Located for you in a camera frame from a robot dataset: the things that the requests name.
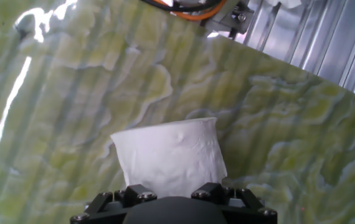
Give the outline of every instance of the corrugated metal wall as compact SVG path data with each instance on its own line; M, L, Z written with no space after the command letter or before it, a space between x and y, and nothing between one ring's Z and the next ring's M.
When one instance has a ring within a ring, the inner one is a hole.
M302 3L250 0L254 19L236 40L355 92L355 0Z

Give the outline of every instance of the white paper towel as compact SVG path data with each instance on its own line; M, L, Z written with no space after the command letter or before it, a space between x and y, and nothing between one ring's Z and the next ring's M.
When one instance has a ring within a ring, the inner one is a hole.
M159 198L190 197L227 176L216 118L178 121L112 134L126 185L142 184Z
M281 2L283 6L292 9L302 4L301 0L266 0L272 6L276 6L278 2Z

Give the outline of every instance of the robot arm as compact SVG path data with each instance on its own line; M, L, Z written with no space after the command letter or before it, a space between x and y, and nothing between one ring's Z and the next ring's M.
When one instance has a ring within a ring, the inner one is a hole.
M70 224L276 224L277 212L265 208L249 189L207 183L191 198L157 195L142 185L98 194Z

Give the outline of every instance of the bolt head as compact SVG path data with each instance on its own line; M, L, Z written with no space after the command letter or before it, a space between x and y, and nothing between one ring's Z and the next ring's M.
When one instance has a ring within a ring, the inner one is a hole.
M142 194L138 195L138 199L144 199L144 200L152 199L155 197L157 197L157 195L152 192L143 192Z
M246 19L247 19L247 16L245 16L245 15L242 14L242 13L237 16L237 20L238 20L239 22L244 22Z
M112 194L113 194L112 192L103 192L102 196L107 197L107 196L110 196Z
M224 190L234 190L232 187L224 187Z
M259 209L258 209L258 212L262 213L262 214L265 215L265 216L277 215L277 212L276 212L276 211L274 211L274 210L271 209L271 208L265 208L265 207L259 208Z
M193 196L195 198L206 198L209 196L209 193L206 192L205 190L197 190L197 191L193 192L193 194L191 194L191 196Z
M238 189L238 191L239 191L239 192L247 192L247 191L249 191L249 189L247 189L247 188L244 188L244 189Z
M78 215L73 216L71 219L74 221L83 221L89 218L89 214L87 214L86 212L80 213Z

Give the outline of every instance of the green stone slab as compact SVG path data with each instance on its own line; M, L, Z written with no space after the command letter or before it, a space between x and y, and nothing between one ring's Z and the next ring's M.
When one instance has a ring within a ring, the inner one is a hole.
M111 133L207 116L225 184L355 223L355 94L139 0L0 0L0 223L68 223L124 187Z

